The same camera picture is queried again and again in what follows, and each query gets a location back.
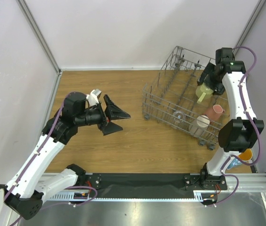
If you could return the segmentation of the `yellow mug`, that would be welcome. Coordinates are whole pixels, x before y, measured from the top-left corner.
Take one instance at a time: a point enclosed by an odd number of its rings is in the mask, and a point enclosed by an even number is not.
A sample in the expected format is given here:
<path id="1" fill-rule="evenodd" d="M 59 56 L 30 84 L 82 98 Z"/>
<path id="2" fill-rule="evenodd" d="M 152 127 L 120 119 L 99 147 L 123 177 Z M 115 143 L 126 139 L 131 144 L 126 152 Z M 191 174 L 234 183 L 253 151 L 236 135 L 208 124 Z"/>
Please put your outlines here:
<path id="1" fill-rule="evenodd" d="M 196 88 L 196 96 L 198 97 L 197 103 L 200 104 L 203 100 L 211 98 L 213 90 L 205 85 L 205 83 L 199 85 Z"/>

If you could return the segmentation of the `pink patterned mug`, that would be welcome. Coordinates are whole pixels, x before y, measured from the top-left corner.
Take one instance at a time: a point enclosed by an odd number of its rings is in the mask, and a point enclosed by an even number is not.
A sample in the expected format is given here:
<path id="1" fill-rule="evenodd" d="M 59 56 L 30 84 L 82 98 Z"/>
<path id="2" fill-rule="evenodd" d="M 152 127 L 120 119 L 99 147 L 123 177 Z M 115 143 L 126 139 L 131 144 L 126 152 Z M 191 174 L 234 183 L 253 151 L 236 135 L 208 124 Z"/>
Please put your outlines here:
<path id="1" fill-rule="evenodd" d="M 210 121 L 217 121 L 224 112 L 225 110 L 221 105 L 213 105 L 204 112 L 204 115 L 207 116 Z"/>

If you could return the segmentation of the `beige plastic cup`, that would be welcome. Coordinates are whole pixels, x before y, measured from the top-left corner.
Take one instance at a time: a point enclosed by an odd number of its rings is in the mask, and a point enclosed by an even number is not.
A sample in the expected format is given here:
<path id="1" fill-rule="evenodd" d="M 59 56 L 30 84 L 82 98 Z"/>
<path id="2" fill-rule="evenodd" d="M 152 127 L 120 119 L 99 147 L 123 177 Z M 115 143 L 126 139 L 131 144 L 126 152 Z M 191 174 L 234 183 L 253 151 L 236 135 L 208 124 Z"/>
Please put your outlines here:
<path id="1" fill-rule="evenodd" d="M 189 133 L 194 137 L 200 137 L 207 130 L 209 124 L 209 118 L 206 115 L 201 115 L 189 125 Z"/>

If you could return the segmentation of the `clear plastic cup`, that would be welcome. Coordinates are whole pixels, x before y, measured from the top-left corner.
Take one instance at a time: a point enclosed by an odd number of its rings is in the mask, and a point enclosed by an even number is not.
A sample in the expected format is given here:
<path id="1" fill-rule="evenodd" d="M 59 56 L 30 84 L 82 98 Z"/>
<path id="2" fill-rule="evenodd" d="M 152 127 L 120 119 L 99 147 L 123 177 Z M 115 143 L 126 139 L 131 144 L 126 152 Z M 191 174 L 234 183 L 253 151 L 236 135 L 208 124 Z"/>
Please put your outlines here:
<path id="1" fill-rule="evenodd" d="M 182 111 L 175 111 L 173 113 L 171 127 L 174 129 L 183 129 L 185 125 L 186 114 Z"/>

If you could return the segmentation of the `blue mug orange inside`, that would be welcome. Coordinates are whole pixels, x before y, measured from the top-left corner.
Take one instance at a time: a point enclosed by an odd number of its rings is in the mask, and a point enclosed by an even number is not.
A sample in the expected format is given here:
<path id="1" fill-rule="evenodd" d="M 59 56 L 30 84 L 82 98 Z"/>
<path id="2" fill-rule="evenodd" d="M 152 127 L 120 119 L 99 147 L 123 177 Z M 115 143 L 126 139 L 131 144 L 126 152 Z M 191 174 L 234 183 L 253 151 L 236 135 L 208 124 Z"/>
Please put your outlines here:
<path id="1" fill-rule="evenodd" d="M 253 157 L 252 150 L 246 149 L 243 153 L 238 155 L 238 158 L 240 158 L 242 161 L 237 160 L 236 158 L 233 158 L 231 163 L 228 165 L 227 169 L 230 170 L 234 167 L 238 167 L 242 165 L 244 162 L 248 163 L 249 160 L 251 160 Z"/>

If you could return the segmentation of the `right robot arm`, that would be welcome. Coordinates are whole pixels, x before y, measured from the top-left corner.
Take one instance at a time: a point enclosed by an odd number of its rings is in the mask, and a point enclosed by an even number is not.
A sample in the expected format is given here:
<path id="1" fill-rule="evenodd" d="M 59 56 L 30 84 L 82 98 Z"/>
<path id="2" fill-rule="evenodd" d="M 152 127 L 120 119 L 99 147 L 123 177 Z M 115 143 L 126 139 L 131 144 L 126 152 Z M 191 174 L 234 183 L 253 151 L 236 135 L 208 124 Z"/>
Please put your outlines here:
<path id="1" fill-rule="evenodd" d="M 198 184 L 202 189 L 226 188 L 225 173 L 232 160 L 247 165 L 239 154 L 262 144 L 260 134 L 264 129 L 263 120 L 257 119 L 251 106 L 246 78 L 250 69 L 243 61 L 235 60 L 233 48 L 216 50 L 215 63 L 208 63 L 197 81 L 197 102 L 211 95 L 227 94 L 230 120 L 218 133 L 219 148 L 213 158 L 200 171 Z"/>

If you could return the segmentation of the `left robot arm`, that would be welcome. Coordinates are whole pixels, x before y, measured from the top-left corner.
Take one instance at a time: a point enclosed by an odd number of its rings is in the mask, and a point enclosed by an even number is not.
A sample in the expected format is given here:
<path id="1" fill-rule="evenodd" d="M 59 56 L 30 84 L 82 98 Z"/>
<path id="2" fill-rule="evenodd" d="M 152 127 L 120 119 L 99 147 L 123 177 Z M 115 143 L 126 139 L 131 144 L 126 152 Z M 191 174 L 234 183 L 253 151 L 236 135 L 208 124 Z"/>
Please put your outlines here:
<path id="1" fill-rule="evenodd" d="M 79 127 L 96 125 L 105 136 L 123 130 L 113 121 L 129 119 L 130 114 L 119 108 L 108 95 L 103 97 L 106 104 L 103 109 L 100 96 L 99 89 L 87 95 L 69 93 L 54 117 L 47 121 L 36 147 L 20 170 L 5 185 L 0 184 L 4 203 L 20 217 L 25 220 L 33 218 L 49 198 L 64 189 L 92 189 L 86 184 L 86 171 L 76 164 L 68 165 L 45 182 L 39 180 L 54 157 L 77 134 Z"/>

